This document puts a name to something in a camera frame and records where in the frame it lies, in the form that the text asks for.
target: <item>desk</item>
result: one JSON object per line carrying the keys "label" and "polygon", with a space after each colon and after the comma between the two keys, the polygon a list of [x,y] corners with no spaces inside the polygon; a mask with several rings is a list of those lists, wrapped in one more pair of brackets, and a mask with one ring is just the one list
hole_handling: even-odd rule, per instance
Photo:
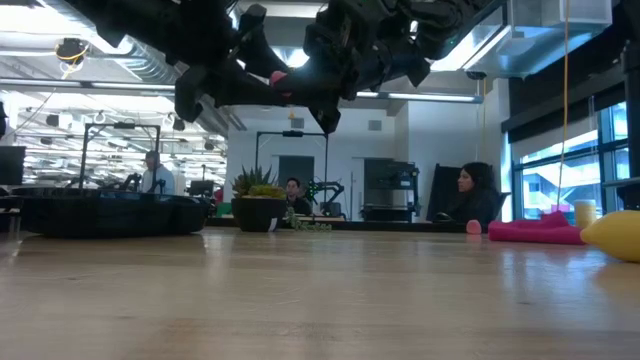
{"label": "desk", "polygon": [[460,234],[0,242],[0,359],[629,360],[640,266]]}

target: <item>yellow ball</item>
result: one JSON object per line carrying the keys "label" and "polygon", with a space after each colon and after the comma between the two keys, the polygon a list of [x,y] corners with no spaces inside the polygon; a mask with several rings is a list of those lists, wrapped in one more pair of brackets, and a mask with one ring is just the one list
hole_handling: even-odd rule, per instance
{"label": "yellow ball", "polygon": [[580,237],[615,258],[640,262],[640,211],[608,214],[584,229]]}

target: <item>white shirt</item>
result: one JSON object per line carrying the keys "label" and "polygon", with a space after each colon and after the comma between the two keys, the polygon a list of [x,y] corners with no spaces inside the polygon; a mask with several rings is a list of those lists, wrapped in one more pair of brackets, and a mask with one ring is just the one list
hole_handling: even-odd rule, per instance
{"label": "white shirt", "polygon": [[[175,195],[176,187],[175,180],[173,179],[173,174],[169,171],[164,165],[158,166],[156,169],[156,181],[164,180],[164,191],[162,192],[164,195]],[[142,181],[140,182],[140,191],[148,192],[153,185],[153,171],[146,170],[144,174],[142,174]],[[156,194],[160,194],[160,185],[156,186],[155,190]]]}

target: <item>yellow object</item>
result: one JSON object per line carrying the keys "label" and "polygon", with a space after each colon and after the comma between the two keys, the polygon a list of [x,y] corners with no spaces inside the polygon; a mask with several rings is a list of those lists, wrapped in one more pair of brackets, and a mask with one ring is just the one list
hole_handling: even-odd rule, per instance
{"label": "yellow object", "polygon": [[640,262],[640,211],[608,214],[582,230],[580,237],[615,258]]}
{"label": "yellow object", "polygon": [[573,206],[576,209],[576,225],[580,229],[586,229],[598,219],[595,200],[576,200]]}

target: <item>computer monitor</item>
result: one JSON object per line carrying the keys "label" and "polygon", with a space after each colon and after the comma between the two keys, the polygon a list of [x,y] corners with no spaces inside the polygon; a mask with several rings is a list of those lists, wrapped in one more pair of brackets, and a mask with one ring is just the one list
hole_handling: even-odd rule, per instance
{"label": "computer monitor", "polygon": [[22,185],[24,146],[0,146],[0,185]]}
{"label": "computer monitor", "polygon": [[193,180],[189,187],[189,195],[200,196],[205,195],[207,197],[213,196],[213,187],[215,183],[211,180]]}

